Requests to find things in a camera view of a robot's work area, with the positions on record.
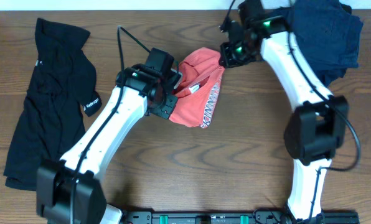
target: red fabric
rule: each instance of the red fabric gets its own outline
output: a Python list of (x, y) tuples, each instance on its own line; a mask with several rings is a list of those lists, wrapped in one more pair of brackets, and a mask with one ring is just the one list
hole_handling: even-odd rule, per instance
[[(176, 107), (169, 117), (172, 122), (187, 127), (207, 128), (216, 107), (224, 67), (218, 64), (220, 53), (201, 48), (188, 55), (179, 65), (182, 82), (175, 90)], [(199, 84), (191, 93), (190, 87)]]

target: white background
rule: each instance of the white background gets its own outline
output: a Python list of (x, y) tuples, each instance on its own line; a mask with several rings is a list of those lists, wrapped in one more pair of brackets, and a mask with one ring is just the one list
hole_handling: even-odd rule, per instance
[[(232, 0), (0, 0), (0, 10), (210, 10), (228, 9)], [(243, 0), (236, 0), (236, 8)], [(262, 0), (265, 9), (292, 0)], [(371, 9), (371, 0), (340, 0), (352, 9)]]

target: white tag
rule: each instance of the white tag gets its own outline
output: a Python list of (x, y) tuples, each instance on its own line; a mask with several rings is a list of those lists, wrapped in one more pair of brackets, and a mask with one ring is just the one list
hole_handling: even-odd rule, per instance
[(191, 94), (195, 93), (197, 90), (199, 90), (199, 83), (190, 87), (189, 90), (190, 90)]

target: wooden table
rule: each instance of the wooden table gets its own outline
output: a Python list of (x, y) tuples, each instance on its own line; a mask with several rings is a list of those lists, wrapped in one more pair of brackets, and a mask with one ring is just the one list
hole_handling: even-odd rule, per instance
[[(326, 209), (355, 209), (363, 223), (371, 223), (371, 11), (354, 14), (364, 21), (360, 68), (349, 69), (331, 90), (349, 101), (362, 160), (352, 172), (328, 173), (321, 202)], [(83, 49), (96, 67), (96, 89), (106, 103), (120, 69), (118, 24), (148, 47), (182, 60), (200, 47), (219, 49), (226, 40), (217, 29), (224, 15), (224, 11), (0, 12), (0, 223), (45, 223), (35, 214), (35, 192), (7, 188), (2, 176), (37, 59), (36, 18), (92, 33)], [(130, 38), (123, 36), (123, 45), (127, 66), (145, 61), (147, 53)], [(186, 128), (155, 116), (134, 126), (108, 168), (103, 183), (107, 201), (155, 211), (282, 207), (292, 184), (292, 159), (283, 142), (290, 113), (288, 99), (266, 63), (227, 70), (209, 128)], [(87, 128), (96, 117), (85, 117)], [(354, 153), (347, 132), (334, 166), (346, 166)]]

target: black cloth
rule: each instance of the black cloth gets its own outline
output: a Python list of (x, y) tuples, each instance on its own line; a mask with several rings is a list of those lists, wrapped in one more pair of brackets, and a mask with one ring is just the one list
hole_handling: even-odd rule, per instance
[(88, 116), (101, 107), (96, 70), (81, 50), (89, 31), (38, 19), (38, 59), (7, 155), (6, 186), (36, 189), (43, 159), (57, 161), (84, 134), (80, 105)]
[(363, 23), (339, 0), (297, 0), (270, 16), (283, 16), (291, 24), (301, 52), (325, 86), (359, 66)]

